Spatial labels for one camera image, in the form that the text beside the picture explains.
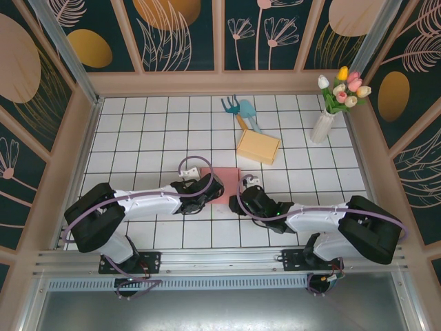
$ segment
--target wall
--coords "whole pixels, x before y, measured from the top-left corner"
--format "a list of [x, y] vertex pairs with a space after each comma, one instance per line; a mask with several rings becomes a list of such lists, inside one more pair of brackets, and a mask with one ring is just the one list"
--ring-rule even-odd
[[0, 321], [10, 330], [37, 252], [50, 248], [91, 103], [21, 2], [0, 5], [0, 31]]
[[317, 70], [330, 78], [351, 64], [384, 1], [82, 0], [52, 9], [102, 95], [309, 92]]
[[366, 76], [370, 104], [351, 114], [379, 203], [411, 231], [403, 250], [433, 325], [441, 325], [440, 22], [438, 0], [409, 2]]

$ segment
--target enclosure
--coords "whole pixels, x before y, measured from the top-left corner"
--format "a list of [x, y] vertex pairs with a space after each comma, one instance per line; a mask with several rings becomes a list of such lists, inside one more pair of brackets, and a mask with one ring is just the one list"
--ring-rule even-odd
[[[1, 329], [438, 330], [440, 15], [440, 0], [4, 1]], [[369, 96], [315, 143], [330, 102], [318, 77], [332, 86], [343, 66]], [[234, 98], [278, 141], [272, 164], [238, 152], [246, 130], [223, 105]], [[254, 175], [274, 201], [337, 208], [365, 197], [409, 236], [389, 264], [344, 258], [346, 278], [321, 297], [305, 288], [326, 272], [279, 259], [316, 230], [280, 234], [225, 202], [146, 212], [116, 233], [156, 256], [149, 271], [162, 284], [119, 301], [127, 277], [64, 242], [64, 213], [100, 183], [180, 181], [190, 156]]]

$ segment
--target flower bouquet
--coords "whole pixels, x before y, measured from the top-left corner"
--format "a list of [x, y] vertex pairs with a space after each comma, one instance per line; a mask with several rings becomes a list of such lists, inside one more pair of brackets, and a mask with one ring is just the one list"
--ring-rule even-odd
[[329, 89], [329, 82], [322, 74], [318, 77], [318, 87], [325, 98], [326, 109], [318, 118], [314, 129], [311, 131], [311, 141], [321, 143], [326, 139], [331, 130], [334, 117], [338, 112], [350, 112], [355, 105], [366, 103], [364, 98], [371, 94], [369, 86], [362, 86], [363, 80], [357, 71], [349, 73], [348, 67], [341, 67], [334, 79], [334, 88]]

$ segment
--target tulip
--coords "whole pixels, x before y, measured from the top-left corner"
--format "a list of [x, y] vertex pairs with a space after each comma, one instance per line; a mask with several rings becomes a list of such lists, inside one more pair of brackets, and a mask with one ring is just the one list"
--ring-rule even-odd
[[340, 84], [337, 85], [333, 90], [332, 90], [332, 94], [335, 95], [337, 97], [337, 94], [340, 92], [344, 92], [346, 90], [346, 85], [345, 84]]
[[357, 104], [358, 100], [357, 97], [347, 97], [345, 100], [345, 106], [347, 106], [348, 108], [350, 107], [354, 107]]
[[358, 90], [362, 83], [363, 80], [361, 80], [360, 78], [355, 78], [351, 83], [347, 84], [347, 88], [349, 88], [349, 91], [355, 92], [356, 90]]
[[329, 86], [329, 81], [322, 74], [318, 77], [318, 87], [323, 90]]
[[338, 101], [338, 102], [340, 102], [340, 103], [344, 103], [345, 100], [346, 100], [346, 98], [347, 98], [347, 94], [344, 93], [344, 92], [339, 92], [339, 93], [337, 94], [336, 98], [337, 98], [337, 101]]
[[349, 69], [347, 67], [341, 67], [340, 71], [338, 72], [337, 79], [339, 81], [345, 81], [347, 79]]
[[347, 77], [347, 83], [351, 83], [354, 79], [360, 78], [360, 72], [358, 71], [353, 71], [349, 74], [349, 76]]
[[369, 86], [360, 86], [356, 91], [357, 97], [359, 98], [367, 97], [368, 95], [371, 94], [371, 92], [372, 90]]

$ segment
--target white vase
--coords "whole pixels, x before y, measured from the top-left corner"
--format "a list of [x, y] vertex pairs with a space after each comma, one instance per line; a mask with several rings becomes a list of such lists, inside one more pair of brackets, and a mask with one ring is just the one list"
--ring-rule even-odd
[[318, 118], [314, 129], [311, 131], [311, 141], [313, 143], [322, 143], [329, 131], [331, 130], [332, 123], [336, 114], [329, 114], [326, 110], [322, 111], [322, 114]]

